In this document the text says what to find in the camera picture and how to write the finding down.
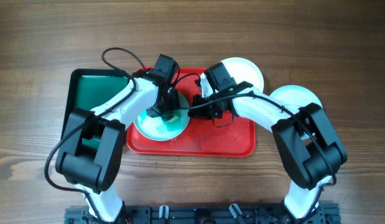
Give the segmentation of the green yellow sponge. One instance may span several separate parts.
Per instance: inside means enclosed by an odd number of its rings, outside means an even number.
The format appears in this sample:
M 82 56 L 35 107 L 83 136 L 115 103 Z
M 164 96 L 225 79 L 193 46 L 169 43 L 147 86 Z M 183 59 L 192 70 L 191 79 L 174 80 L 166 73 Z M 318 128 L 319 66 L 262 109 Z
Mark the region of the green yellow sponge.
M 178 116 L 177 116 L 175 113 L 172 113 L 172 112 L 164 113 L 164 114 L 162 115 L 162 119 L 163 119 L 163 121 L 165 121 L 165 122 L 172 122 L 172 121 L 175 120 L 176 118 L 178 118 Z

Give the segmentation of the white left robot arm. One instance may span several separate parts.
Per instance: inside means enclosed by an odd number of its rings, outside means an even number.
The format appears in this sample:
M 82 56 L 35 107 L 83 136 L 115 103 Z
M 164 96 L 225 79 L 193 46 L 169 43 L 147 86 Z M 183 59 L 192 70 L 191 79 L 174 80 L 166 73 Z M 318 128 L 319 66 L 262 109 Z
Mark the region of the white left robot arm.
M 60 142 L 50 157 L 55 170 L 83 194 L 88 207 L 82 220 L 87 223 L 127 223 L 124 202 L 117 195 L 114 180 L 119 172 L 127 128 L 142 113 L 169 121 L 180 106 L 174 98 L 177 62 L 160 55 L 152 68 L 133 74 L 116 69 L 129 83 L 110 100 L 92 110 L 77 108 L 67 119 Z

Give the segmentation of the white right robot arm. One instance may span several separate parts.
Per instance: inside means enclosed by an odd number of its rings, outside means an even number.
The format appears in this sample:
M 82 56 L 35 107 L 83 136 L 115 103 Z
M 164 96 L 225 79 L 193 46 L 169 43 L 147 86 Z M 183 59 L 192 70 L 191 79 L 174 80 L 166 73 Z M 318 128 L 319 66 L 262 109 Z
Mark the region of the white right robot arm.
M 227 58 L 206 69 L 196 82 L 192 118 L 221 118 L 225 111 L 254 121 L 270 131 L 291 179 L 283 206 L 294 223 L 316 215 L 325 187 L 336 184 L 336 173 L 347 153 L 315 94 L 301 86 L 284 86 L 265 95 L 264 77 L 245 58 Z

